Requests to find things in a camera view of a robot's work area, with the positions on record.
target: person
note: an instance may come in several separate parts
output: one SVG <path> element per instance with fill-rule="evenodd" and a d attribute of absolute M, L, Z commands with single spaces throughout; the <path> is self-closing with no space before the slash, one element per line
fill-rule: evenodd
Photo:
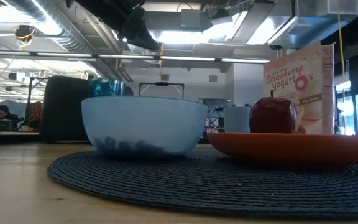
<path fill-rule="evenodd" d="M 19 118 L 12 115 L 6 105 L 0 105 L 0 121 L 19 121 Z"/>
<path fill-rule="evenodd" d="M 6 105 L 0 105 L 0 119 L 12 119 L 9 108 Z"/>

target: window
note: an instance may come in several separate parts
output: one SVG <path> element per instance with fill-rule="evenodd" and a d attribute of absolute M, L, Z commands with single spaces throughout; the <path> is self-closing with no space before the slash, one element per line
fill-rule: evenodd
<path fill-rule="evenodd" d="M 354 109 L 353 109 L 353 100 L 352 96 L 345 97 L 345 102 L 343 98 L 338 98 L 338 108 L 339 111 L 339 129 L 341 130 L 340 134 L 353 135 L 354 131 Z"/>

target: light blue bowl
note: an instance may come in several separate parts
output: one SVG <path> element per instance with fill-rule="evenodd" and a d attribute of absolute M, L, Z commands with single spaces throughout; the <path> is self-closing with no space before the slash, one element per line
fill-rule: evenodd
<path fill-rule="evenodd" d="M 168 98 L 104 96 L 82 101 L 89 140 L 113 157 L 188 154 L 200 140 L 207 111 L 204 104 Z"/>

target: glass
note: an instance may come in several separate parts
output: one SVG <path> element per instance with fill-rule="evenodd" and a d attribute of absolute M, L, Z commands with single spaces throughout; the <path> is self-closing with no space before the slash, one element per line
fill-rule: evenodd
<path fill-rule="evenodd" d="M 122 96 L 125 91 L 125 83 L 109 78 L 92 78 L 90 80 L 90 97 L 97 96 Z"/>
<path fill-rule="evenodd" d="M 352 96 L 345 97 L 345 102 L 343 102 L 343 98 L 338 98 L 338 108 L 340 109 L 339 129 L 341 130 L 341 134 L 354 135 L 354 107 Z"/>

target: black placemat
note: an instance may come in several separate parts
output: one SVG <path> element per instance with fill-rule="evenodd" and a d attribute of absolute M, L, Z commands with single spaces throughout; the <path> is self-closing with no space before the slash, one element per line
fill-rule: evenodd
<path fill-rule="evenodd" d="M 117 161 L 98 152 L 55 160 L 53 179 L 146 207 L 252 218 L 358 220 L 358 166 L 277 170 L 244 165 L 214 149 L 175 161 Z"/>

